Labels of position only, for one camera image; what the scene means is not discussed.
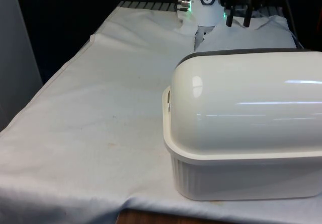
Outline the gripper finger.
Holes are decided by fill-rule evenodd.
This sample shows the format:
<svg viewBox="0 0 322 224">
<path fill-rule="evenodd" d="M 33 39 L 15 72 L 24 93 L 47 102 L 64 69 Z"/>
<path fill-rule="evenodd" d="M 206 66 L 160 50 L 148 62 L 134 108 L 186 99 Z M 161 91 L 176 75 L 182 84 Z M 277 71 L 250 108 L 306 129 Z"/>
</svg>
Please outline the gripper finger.
<svg viewBox="0 0 322 224">
<path fill-rule="evenodd" d="M 241 2 L 244 6 L 246 6 L 244 27 L 249 27 L 253 11 L 252 0 L 241 0 Z"/>
<path fill-rule="evenodd" d="M 221 0 L 225 12 L 227 14 L 226 25 L 228 27 L 232 26 L 233 16 L 235 13 L 235 0 Z"/>
</svg>

